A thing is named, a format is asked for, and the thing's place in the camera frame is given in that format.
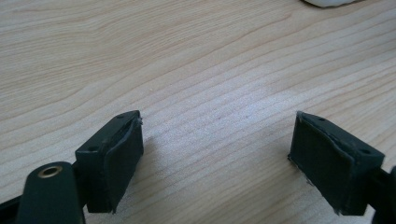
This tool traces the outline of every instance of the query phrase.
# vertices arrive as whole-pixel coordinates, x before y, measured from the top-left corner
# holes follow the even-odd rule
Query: wood grain
[[[295,112],[396,164],[396,1],[0,2],[0,202],[114,115],[145,155],[88,223],[370,223],[339,217],[287,160]]]

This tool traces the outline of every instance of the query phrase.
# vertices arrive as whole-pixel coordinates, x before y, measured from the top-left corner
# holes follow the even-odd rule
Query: white object
[[[351,3],[356,0],[305,0],[318,7],[338,7],[346,3]]]

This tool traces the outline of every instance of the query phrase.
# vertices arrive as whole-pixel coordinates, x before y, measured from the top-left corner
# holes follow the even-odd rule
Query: black clamp
[[[139,111],[117,115],[76,150],[76,162],[43,165],[23,194],[0,205],[0,223],[85,223],[90,213],[116,212],[143,155]]]
[[[326,119],[297,113],[289,159],[318,188],[335,213],[396,223],[396,167],[381,169],[385,155]]]

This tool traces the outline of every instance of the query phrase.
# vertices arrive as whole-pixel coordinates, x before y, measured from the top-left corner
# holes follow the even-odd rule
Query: hole
[[[371,154],[371,151],[370,150],[367,150],[367,149],[364,149],[364,148],[361,148],[361,149],[359,149],[362,153],[364,153],[364,154]]]
[[[97,151],[99,147],[88,147],[89,151]]]
[[[43,169],[38,173],[38,177],[40,178],[49,178],[59,174],[62,171],[62,166],[50,166],[46,169]]]

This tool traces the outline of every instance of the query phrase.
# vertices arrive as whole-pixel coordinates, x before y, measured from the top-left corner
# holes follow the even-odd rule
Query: black plastic piece
[[[85,223],[70,163],[49,163],[28,175],[17,223]]]
[[[395,223],[396,171],[381,170],[385,155],[326,119],[297,113],[289,159],[315,185],[335,213]]]
[[[21,196],[13,198],[5,203],[0,204],[0,223],[10,224],[15,223],[18,214],[18,207],[20,206]]]
[[[90,213],[116,212],[143,155],[139,111],[116,116],[76,151]]]
[[[137,110],[117,115],[76,151],[73,165],[55,162],[34,170],[23,195],[0,204],[0,224],[15,223],[17,216],[18,223],[85,223],[85,204],[89,212],[116,212],[143,155],[141,125]],[[40,174],[49,167],[62,171]]]

